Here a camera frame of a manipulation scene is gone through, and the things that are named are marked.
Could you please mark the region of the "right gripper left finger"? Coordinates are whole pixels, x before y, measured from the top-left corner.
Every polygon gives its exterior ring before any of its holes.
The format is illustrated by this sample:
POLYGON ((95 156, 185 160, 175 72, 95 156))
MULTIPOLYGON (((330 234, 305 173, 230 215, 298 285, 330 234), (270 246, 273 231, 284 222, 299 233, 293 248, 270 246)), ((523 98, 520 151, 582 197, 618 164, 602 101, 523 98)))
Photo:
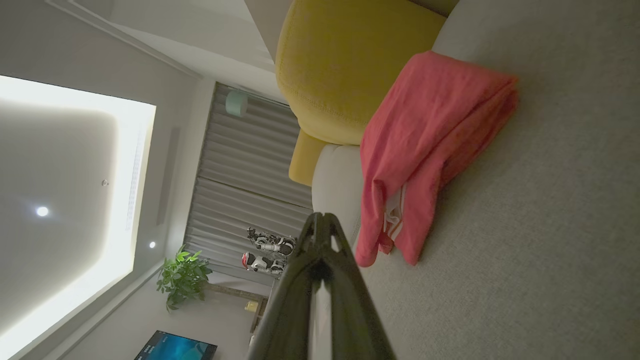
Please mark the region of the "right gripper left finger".
POLYGON ((249 360, 309 358, 314 285, 320 278, 316 268, 322 259, 316 241, 321 219, 320 213, 307 218, 299 243, 250 346, 249 360))

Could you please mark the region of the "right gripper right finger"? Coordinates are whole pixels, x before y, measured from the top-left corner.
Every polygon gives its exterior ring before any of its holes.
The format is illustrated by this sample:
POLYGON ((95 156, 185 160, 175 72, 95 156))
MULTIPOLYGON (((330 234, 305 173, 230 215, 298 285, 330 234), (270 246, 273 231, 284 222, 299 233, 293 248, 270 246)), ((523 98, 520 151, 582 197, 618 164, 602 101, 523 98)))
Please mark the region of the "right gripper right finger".
POLYGON ((330 293, 331 358, 394 360, 378 316, 338 217, 322 215, 322 275, 330 293))

